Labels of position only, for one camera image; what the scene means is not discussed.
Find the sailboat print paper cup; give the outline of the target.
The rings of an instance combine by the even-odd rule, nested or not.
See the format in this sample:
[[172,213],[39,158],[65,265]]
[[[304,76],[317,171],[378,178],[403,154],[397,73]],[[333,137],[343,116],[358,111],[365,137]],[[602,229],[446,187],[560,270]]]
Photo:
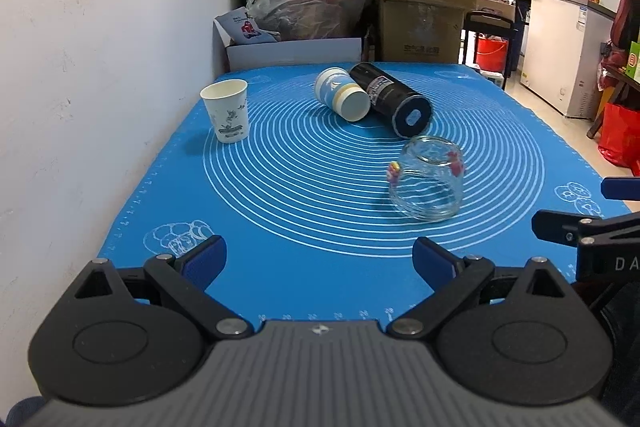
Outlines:
[[314,80],[316,99],[348,122],[357,122],[369,113],[371,103],[367,92],[350,77],[347,70],[330,67]]

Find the red bucket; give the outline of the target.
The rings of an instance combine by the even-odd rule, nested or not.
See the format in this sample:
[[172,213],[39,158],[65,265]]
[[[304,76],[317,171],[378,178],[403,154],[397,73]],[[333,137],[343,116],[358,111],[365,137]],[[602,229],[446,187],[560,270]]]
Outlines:
[[504,72],[509,41],[498,37],[478,35],[475,63],[487,72]]

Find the black metal chair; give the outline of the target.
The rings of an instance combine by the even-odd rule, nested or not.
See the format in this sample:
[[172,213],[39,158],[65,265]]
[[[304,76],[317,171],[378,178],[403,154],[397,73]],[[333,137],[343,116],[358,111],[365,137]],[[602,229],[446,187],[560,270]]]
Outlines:
[[467,12],[462,26],[462,63],[502,90],[511,75],[510,54],[515,26],[510,18],[485,11]]

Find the white chest freezer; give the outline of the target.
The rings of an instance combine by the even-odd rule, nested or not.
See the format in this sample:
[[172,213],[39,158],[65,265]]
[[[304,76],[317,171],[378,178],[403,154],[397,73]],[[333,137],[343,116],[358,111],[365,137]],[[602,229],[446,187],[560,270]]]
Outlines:
[[591,120],[615,12],[589,0],[530,0],[521,84],[566,118]]

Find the lower brown cardboard box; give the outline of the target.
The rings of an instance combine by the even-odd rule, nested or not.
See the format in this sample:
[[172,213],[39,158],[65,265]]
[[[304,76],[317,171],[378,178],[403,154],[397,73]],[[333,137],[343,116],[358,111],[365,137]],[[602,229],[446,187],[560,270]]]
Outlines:
[[457,64],[465,10],[380,0],[375,56],[382,62]]

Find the clear glass jar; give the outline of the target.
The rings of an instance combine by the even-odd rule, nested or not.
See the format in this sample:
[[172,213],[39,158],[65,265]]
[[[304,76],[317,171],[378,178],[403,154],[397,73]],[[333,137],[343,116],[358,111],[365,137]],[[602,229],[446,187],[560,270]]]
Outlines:
[[390,200],[402,213],[435,223],[460,209],[465,165],[456,143],[440,136],[412,138],[387,167]]

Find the red shopping bag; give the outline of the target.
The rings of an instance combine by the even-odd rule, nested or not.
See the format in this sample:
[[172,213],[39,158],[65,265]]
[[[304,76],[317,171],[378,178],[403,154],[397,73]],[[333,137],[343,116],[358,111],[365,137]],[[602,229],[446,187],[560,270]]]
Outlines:
[[633,176],[640,176],[638,110],[618,104],[606,104],[598,149],[611,164],[629,169]]

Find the white cardboard box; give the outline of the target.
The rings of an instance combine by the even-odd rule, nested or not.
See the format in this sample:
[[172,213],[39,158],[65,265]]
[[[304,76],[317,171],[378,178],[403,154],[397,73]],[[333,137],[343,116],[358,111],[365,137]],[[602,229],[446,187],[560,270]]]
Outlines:
[[229,38],[226,53],[231,72],[271,66],[355,63],[362,57],[359,38],[278,40],[274,32],[260,28],[245,8],[218,15],[215,27],[221,36]]

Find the black cylindrical bottle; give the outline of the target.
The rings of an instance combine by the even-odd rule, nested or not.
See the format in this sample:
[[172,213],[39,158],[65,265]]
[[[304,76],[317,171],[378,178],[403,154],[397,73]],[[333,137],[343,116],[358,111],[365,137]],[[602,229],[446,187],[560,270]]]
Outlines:
[[398,138],[410,140],[427,129],[433,107],[423,94],[371,63],[352,66],[349,76],[367,93],[372,108]]

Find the blue silicone baking mat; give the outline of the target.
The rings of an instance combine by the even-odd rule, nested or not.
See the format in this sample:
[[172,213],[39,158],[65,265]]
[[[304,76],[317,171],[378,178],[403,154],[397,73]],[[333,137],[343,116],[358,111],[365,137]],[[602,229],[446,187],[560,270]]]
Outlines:
[[209,236],[228,259],[209,294],[265,320],[389,322],[430,293],[413,270],[420,236],[497,265],[544,256],[568,278],[570,248],[530,228],[541,209],[616,217],[600,176],[533,112],[464,66],[396,64],[424,94],[428,131],[461,147],[462,206],[436,225],[398,212],[386,183],[401,141],[378,118],[349,124],[314,96],[314,66],[250,70],[250,134],[221,144],[203,105],[191,110],[115,219],[101,248],[119,268],[180,256]]

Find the white paper cup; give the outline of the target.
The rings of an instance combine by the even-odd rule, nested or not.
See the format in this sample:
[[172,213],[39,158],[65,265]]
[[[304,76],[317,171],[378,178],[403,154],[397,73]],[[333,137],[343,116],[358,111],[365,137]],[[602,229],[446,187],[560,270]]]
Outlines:
[[250,133],[247,88],[248,83],[243,79],[227,79],[212,83],[200,92],[220,143],[239,142]]

